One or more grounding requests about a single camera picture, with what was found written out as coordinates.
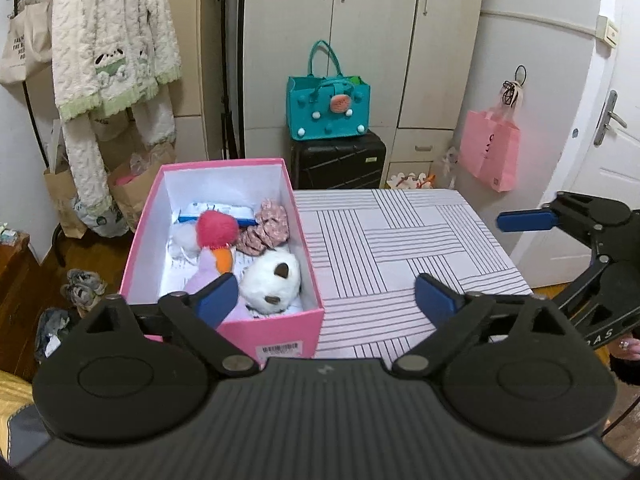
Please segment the person right hand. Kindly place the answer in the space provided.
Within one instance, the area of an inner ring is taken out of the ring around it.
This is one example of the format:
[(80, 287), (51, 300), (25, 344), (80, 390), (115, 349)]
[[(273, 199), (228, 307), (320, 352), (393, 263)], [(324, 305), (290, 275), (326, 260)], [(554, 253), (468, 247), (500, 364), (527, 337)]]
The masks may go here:
[(626, 361), (640, 360), (640, 340), (630, 335), (623, 336), (608, 345), (608, 351), (615, 359)]

